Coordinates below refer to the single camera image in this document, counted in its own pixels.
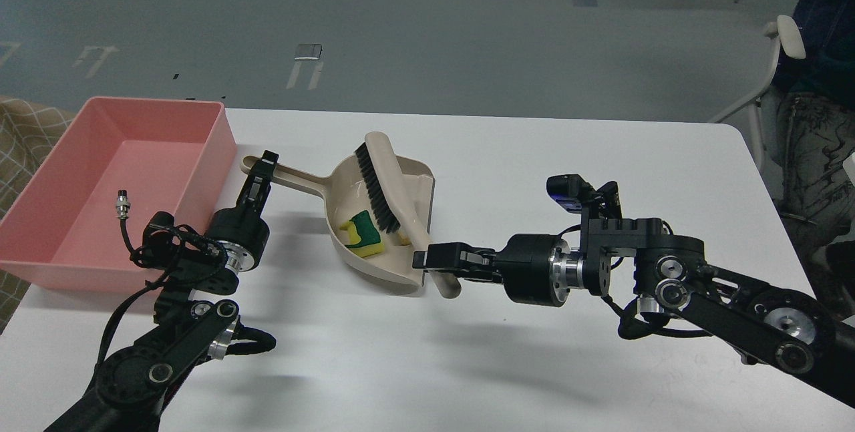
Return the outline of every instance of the black bristles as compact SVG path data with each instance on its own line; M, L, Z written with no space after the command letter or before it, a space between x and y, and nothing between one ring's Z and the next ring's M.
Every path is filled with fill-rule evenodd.
M385 201L383 188L379 185L377 173L375 172L375 168L373 168L373 164L371 162L369 147L363 143L363 145L357 148L357 151L353 154L357 156L359 171L363 176L363 180L365 180L367 191L369 191L371 210L373 211L373 215L375 215L377 226L381 231L387 232L388 234L397 232L397 229L401 228L401 222L397 221L395 214L391 213L389 204Z

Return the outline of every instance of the checkered fabric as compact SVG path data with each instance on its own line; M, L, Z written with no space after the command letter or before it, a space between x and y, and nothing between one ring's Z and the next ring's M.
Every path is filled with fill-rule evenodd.
M45 161L73 113L0 96L0 218ZM30 284L0 270L0 334Z

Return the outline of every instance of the hand brush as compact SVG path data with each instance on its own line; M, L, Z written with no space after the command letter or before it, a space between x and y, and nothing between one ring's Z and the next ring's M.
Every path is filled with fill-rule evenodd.
M407 194L403 173L389 137L381 132L368 133L365 143L357 148L354 155L365 180L378 227L388 234L403 228L415 250L427 250L431 244L430 235ZM460 294L458 277L434 271L430 274L443 297L455 298Z

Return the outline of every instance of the patterned pants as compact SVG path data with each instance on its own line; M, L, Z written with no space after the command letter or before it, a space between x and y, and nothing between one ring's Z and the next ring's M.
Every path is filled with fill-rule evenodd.
M848 232L855 218L855 186L843 170L855 152L853 118L852 110L807 92L789 94L778 110L778 143L784 147L778 209L816 298L839 314L851 314L842 285L855 270L830 276L810 264L810 256Z

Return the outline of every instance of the person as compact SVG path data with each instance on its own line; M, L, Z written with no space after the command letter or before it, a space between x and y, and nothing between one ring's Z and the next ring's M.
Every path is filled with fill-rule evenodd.
M855 0L799 0L793 18L807 59L783 58L773 80L786 94L778 210L816 298L843 319L855 314L855 242L830 243L855 218L855 186L843 169L855 152Z

